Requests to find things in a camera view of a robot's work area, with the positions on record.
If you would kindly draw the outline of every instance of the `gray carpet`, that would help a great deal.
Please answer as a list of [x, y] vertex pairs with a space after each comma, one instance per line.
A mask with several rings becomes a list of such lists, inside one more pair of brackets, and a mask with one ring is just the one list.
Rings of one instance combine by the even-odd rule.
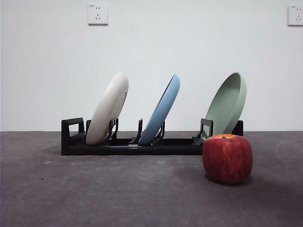
[[1, 226], [303, 226], [303, 132], [245, 136], [252, 177], [230, 186], [199, 156], [65, 157], [59, 132], [3, 132]]

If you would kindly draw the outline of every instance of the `red apple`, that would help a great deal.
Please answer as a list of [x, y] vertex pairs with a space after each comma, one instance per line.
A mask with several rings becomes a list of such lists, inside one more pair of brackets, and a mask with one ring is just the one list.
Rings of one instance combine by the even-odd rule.
[[250, 142], [243, 136], [218, 134], [203, 144], [205, 171], [221, 183], [239, 183], [250, 176], [252, 151]]

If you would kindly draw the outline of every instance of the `green plate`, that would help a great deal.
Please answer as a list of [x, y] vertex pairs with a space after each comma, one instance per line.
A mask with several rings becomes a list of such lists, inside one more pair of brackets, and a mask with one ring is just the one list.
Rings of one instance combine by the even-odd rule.
[[[241, 116], [245, 98], [245, 80], [235, 72], [223, 82], [207, 111], [205, 118], [214, 121], [214, 135], [232, 132]], [[202, 138], [208, 134], [209, 128], [205, 127]]]

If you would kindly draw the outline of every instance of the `electrical outlet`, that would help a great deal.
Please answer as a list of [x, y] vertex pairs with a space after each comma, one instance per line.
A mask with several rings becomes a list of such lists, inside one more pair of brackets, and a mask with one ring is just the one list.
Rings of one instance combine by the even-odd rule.
[[288, 25], [303, 26], [303, 6], [288, 6]]
[[106, 3], [88, 5], [89, 25], [108, 25], [108, 5]]

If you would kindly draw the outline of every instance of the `black dish rack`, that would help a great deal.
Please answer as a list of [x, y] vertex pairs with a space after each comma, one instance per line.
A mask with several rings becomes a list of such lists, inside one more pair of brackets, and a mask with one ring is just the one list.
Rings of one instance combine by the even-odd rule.
[[[208, 137], [213, 135], [214, 122], [201, 119], [200, 131], [192, 138], [164, 138], [165, 122], [152, 143], [138, 145], [142, 133], [143, 120], [139, 120], [137, 136], [117, 138], [119, 119], [110, 120], [108, 136], [100, 144], [87, 145], [86, 135], [91, 120], [86, 121], [84, 131], [83, 118], [62, 120], [61, 122], [61, 155], [202, 155], [204, 140], [201, 139], [204, 126], [209, 127]], [[70, 125], [78, 124], [78, 133], [70, 135]], [[238, 121], [232, 134], [243, 136], [243, 121]]]

